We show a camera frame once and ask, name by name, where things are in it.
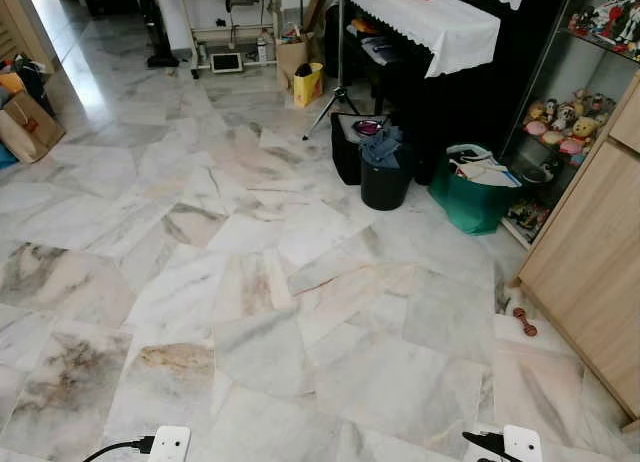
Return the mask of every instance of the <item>marble floor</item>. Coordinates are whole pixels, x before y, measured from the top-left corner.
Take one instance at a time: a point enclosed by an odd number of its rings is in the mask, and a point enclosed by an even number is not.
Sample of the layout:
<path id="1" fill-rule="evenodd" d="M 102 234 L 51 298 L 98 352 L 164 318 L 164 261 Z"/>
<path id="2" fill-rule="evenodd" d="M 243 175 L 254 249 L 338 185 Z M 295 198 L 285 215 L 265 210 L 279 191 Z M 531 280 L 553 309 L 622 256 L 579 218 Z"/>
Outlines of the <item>marble floor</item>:
<path id="1" fill-rule="evenodd" d="M 367 208 L 327 123 L 300 140 L 323 101 L 295 109 L 270 68 L 146 70 L 146 41 L 89 22 L 48 84 L 66 136 L 0 172 L 0 461 L 163 424 L 191 428 L 190 461 L 471 462 L 461 432 L 505 424 L 547 462 L 637 460 L 613 399 L 504 289 L 507 233 L 460 233 L 415 184 Z"/>

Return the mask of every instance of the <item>black bucket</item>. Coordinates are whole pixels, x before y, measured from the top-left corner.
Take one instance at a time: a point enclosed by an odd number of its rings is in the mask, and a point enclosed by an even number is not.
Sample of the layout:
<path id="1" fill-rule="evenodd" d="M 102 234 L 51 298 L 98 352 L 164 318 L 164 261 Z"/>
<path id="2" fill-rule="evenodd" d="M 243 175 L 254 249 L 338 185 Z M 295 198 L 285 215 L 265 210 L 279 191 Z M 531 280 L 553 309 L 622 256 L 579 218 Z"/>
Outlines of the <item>black bucket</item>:
<path id="1" fill-rule="evenodd" d="M 393 210 L 404 202 L 411 173 L 403 169 L 374 167 L 361 161 L 360 195 L 372 209 Z"/>

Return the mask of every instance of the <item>glass shelf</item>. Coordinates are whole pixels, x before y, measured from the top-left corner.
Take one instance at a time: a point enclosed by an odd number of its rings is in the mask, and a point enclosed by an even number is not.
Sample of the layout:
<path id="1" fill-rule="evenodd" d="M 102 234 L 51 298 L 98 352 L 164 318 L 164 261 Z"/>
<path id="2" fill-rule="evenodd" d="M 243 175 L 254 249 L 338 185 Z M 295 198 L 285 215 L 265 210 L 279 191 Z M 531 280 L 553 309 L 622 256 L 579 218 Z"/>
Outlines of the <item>glass shelf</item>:
<path id="1" fill-rule="evenodd" d="M 580 35 L 580 34 L 577 34 L 576 32 L 572 32 L 571 30 L 567 29 L 566 27 L 558 29 L 558 32 L 561 33 L 561 34 L 568 34 L 571 37 L 574 37 L 574 38 L 576 38 L 578 40 L 582 40 L 582 41 L 587 42 L 589 44 L 596 45 L 596 46 L 600 47 L 601 49 L 606 50 L 607 52 L 611 52 L 612 54 L 619 55 L 620 57 L 623 57 L 623 58 L 625 58 L 627 60 L 631 60 L 631 61 L 635 62 L 636 64 L 640 65 L 640 61 L 634 59 L 629 51 L 618 52 L 618 51 L 614 50 L 614 47 L 616 47 L 616 45 L 615 44 L 611 44 L 610 42 L 608 42 L 607 40 L 605 40 L 602 37 L 598 37 L 597 35 L 590 34 L 590 33 L 587 33 L 585 35 Z"/>

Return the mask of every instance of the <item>wooden door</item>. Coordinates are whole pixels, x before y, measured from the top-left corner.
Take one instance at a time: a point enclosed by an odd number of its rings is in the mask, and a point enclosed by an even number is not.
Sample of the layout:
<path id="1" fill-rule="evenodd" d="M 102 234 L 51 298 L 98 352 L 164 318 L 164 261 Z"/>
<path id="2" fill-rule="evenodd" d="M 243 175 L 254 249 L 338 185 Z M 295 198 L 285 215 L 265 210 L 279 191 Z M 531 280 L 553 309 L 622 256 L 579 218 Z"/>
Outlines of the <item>wooden door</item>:
<path id="1" fill-rule="evenodd" d="M 640 154 L 604 142 L 520 279 L 639 417 Z"/>

